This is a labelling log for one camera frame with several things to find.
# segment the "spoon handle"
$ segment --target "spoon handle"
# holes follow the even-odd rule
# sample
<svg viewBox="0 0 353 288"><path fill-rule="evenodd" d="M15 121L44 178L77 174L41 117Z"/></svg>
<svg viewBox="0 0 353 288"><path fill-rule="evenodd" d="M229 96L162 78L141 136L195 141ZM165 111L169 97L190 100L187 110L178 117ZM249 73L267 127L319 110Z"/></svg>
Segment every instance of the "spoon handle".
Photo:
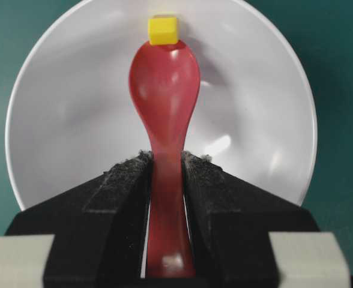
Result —
<svg viewBox="0 0 353 288"><path fill-rule="evenodd" d="M183 202L181 154L155 154L146 277L195 276Z"/></svg>

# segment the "yellow block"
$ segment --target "yellow block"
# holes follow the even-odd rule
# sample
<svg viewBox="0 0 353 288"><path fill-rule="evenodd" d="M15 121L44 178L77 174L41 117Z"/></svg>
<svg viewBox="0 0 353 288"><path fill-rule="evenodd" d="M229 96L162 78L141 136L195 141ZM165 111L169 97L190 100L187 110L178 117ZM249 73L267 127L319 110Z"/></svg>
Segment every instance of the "yellow block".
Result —
<svg viewBox="0 0 353 288"><path fill-rule="evenodd" d="M151 45L176 44L179 40L178 19L176 17L148 19L148 38Z"/></svg>

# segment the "light gray block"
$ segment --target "light gray block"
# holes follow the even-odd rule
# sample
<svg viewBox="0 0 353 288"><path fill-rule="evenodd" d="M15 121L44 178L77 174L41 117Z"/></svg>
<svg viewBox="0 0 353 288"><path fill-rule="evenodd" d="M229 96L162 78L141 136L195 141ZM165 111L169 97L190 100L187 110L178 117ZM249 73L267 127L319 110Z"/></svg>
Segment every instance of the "light gray block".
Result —
<svg viewBox="0 0 353 288"><path fill-rule="evenodd" d="M270 232L279 288L349 288L346 260L332 233Z"/></svg>
<svg viewBox="0 0 353 288"><path fill-rule="evenodd" d="M0 237L0 288L43 288L54 235Z"/></svg>

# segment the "white plate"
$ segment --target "white plate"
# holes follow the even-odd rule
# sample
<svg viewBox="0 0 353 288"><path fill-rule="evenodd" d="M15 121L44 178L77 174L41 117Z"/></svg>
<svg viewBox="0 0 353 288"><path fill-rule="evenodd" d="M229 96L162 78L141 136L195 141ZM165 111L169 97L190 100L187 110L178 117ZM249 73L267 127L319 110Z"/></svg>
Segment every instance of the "white plate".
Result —
<svg viewBox="0 0 353 288"><path fill-rule="evenodd" d="M39 39L16 79L6 156L22 209L149 149L128 70L147 19L173 14L201 68L185 149L300 204L316 155L316 114L291 46L242 1L83 1Z"/></svg>

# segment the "teal background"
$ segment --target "teal background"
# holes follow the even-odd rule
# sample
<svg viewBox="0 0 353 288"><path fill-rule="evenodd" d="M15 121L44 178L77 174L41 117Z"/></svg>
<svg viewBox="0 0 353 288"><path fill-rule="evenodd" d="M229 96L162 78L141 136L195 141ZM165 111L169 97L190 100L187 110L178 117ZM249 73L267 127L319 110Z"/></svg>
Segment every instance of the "teal background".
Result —
<svg viewBox="0 0 353 288"><path fill-rule="evenodd" d="M0 0L0 235L19 211L7 175L4 127L17 73L42 33L78 0ZM249 0L291 43L312 87L318 156L304 201L333 231L353 274L353 1Z"/></svg>

